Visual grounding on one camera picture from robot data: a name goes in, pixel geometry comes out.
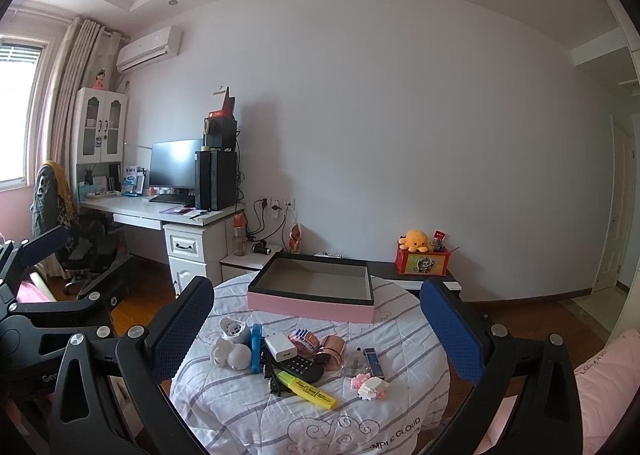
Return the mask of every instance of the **pink box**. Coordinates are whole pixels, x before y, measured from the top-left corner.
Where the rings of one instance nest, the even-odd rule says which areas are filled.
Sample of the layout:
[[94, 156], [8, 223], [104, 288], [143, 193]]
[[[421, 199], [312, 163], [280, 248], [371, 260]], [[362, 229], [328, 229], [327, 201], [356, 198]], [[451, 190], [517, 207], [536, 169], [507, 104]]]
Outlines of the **pink box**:
[[246, 298], [252, 310], [373, 323], [373, 290], [362, 260], [276, 253], [249, 284]]

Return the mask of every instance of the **window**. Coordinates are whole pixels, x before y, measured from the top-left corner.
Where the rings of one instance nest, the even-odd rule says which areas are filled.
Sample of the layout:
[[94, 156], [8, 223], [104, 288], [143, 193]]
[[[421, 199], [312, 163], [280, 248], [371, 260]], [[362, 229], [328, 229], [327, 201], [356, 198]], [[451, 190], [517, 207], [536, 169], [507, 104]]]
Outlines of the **window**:
[[42, 45], [0, 39], [0, 190], [26, 184], [27, 138]]

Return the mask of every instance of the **striped quilted tablecloth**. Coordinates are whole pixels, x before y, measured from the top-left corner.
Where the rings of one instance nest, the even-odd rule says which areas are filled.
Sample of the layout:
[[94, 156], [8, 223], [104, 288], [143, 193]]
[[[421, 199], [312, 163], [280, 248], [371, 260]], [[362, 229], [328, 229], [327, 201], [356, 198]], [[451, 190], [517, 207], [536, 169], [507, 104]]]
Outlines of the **striped quilted tablecloth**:
[[[171, 385], [172, 403], [203, 446], [220, 455], [410, 455], [420, 429], [440, 422], [449, 395], [447, 358], [418, 300], [372, 278], [372, 324], [290, 317], [247, 309], [254, 276], [216, 287], [212, 312]], [[338, 399], [326, 411], [294, 394], [271, 395], [262, 374], [213, 366], [222, 316], [260, 323], [263, 335], [303, 327], [320, 339], [339, 335], [349, 349], [374, 347], [389, 383], [386, 399], [363, 401], [339, 371], [325, 372], [315, 386]]]

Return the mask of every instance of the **computer monitor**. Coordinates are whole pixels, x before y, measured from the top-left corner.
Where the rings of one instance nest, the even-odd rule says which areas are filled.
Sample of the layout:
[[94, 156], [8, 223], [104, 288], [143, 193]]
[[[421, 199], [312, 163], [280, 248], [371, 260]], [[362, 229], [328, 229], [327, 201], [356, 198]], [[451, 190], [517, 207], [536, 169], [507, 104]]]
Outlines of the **computer monitor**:
[[149, 186], [195, 188], [196, 151], [202, 139], [154, 143], [151, 148]]

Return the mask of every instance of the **white nightstand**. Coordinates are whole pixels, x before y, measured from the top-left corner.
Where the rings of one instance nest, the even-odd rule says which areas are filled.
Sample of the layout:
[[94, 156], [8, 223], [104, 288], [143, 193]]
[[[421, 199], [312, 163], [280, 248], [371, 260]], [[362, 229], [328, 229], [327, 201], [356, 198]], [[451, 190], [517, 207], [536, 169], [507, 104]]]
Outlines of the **white nightstand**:
[[282, 250], [282, 245], [267, 244], [267, 247], [271, 248], [270, 255], [249, 251], [244, 257], [239, 257], [231, 253], [220, 260], [220, 266], [222, 266], [222, 281], [236, 278], [236, 276], [246, 275], [247, 273], [257, 273], [276, 252]]

